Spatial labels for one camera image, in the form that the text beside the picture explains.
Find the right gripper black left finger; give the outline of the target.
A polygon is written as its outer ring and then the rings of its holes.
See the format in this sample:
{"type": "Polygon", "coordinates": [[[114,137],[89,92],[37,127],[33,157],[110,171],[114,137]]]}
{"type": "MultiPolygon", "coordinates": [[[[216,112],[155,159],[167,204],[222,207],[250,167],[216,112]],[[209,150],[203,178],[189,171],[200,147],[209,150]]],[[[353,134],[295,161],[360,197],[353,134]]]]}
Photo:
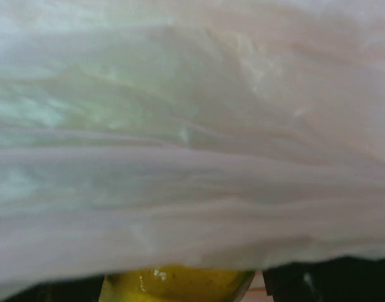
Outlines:
{"type": "Polygon", "coordinates": [[[18,293],[7,302],[95,302],[99,300],[104,276],[40,284],[18,293]]]}

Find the pink plastic bag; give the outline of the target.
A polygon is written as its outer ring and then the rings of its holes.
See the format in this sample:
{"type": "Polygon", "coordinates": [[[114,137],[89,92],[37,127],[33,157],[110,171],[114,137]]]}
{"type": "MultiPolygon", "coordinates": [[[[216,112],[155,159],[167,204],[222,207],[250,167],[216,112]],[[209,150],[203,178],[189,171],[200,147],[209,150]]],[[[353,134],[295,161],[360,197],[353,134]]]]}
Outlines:
{"type": "Polygon", "coordinates": [[[340,256],[385,258],[385,1],[0,1],[0,301],[340,256]]]}

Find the yellow green mango fruit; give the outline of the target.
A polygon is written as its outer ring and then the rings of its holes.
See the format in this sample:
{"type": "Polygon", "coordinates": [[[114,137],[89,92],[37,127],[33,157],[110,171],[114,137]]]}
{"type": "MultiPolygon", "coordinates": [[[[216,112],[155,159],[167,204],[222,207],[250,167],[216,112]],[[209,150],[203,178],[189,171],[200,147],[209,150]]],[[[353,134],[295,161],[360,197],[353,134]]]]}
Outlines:
{"type": "Polygon", "coordinates": [[[105,276],[100,301],[238,301],[255,272],[162,266],[105,276]]]}

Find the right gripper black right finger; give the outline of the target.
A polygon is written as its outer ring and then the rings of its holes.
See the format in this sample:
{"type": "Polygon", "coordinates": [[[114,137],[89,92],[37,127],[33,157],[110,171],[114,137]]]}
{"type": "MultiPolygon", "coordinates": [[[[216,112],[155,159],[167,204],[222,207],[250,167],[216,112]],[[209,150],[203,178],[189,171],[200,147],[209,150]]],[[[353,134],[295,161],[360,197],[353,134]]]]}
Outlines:
{"type": "Polygon", "coordinates": [[[262,274],[267,294],[274,301],[385,301],[385,259],[343,257],[292,263],[262,274]]]}

